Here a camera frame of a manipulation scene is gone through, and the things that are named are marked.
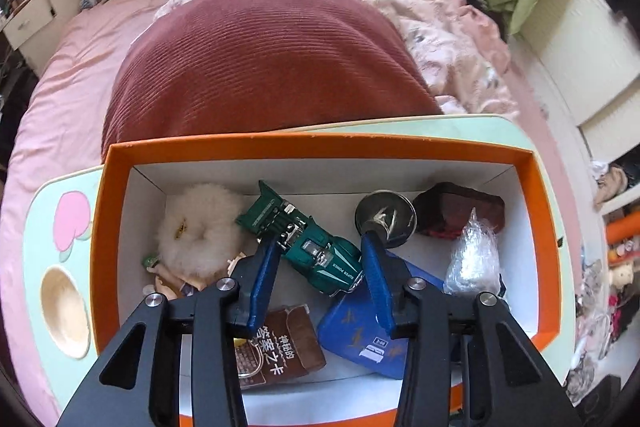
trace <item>furry white object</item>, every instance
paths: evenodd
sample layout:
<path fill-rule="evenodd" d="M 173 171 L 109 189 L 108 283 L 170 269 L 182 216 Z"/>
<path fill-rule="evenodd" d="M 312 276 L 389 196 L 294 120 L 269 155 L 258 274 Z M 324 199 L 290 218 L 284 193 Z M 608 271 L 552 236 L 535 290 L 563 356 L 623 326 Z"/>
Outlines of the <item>furry white object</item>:
<path fill-rule="evenodd" d="M 244 210 L 242 196 L 220 185 L 201 184 L 168 198 L 158 230 L 158 257 L 179 277 L 210 282 L 226 276 L 229 261 L 242 249 L 235 219 Z"/>

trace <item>white plastic bag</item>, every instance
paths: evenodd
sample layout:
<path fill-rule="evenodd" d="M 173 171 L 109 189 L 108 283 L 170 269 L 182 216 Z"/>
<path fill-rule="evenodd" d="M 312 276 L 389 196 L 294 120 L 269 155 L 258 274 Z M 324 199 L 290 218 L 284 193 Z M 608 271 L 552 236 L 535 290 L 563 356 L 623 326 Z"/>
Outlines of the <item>white plastic bag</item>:
<path fill-rule="evenodd" d="M 478 221 L 475 208 L 456 242 L 443 290 L 452 295 L 500 293 L 500 261 L 495 234 L 487 224 Z"/>

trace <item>silver bolt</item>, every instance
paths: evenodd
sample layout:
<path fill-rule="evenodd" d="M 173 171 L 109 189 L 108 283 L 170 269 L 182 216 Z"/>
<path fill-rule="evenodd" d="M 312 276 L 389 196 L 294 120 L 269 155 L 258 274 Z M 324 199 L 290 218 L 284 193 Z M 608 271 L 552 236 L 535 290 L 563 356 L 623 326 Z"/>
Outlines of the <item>silver bolt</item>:
<path fill-rule="evenodd" d="M 219 279 L 218 282 L 216 282 L 216 287 L 223 292 L 232 290 L 235 285 L 236 281 L 231 279 L 231 277 L 223 277 L 222 279 Z"/>
<path fill-rule="evenodd" d="M 480 294 L 480 302 L 485 306 L 495 306 L 495 303 L 498 301 L 496 296 L 489 292 L 482 292 Z"/>
<path fill-rule="evenodd" d="M 160 293 L 149 293 L 149 295 L 145 297 L 145 304 L 150 308 L 155 308 L 160 305 L 163 298 Z"/>
<path fill-rule="evenodd" d="M 411 279 L 409 279 L 406 284 L 412 290 L 424 290 L 425 288 L 427 288 L 427 281 L 422 277 L 411 277 Z"/>

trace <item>maroon corduroy blanket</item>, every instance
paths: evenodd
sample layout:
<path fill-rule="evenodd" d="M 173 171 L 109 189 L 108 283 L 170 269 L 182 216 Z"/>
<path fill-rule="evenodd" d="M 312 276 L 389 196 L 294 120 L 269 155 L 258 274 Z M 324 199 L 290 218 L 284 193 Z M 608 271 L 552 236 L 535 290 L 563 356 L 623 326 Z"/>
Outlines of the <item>maroon corduroy blanket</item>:
<path fill-rule="evenodd" d="M 193 0 L 120 67 L 110 144 L 441 114 L 391 22 L 357 0 Z"/>

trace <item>toy truck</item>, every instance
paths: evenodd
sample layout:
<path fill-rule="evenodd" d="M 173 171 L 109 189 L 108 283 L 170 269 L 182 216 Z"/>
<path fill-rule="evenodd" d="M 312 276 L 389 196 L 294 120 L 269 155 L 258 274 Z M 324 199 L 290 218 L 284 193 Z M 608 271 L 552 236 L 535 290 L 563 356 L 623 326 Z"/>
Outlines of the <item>toy truck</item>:
<path fill-rule="evenodd" d="M 330 235 L 264 181 L 260 197 L 236 218 L 258 241 L 266 232 L 276 233 L 287 259 L 313 286 L 327 295 L 351 292 L 362 281 L 360 250 L 342 237 Z"/>

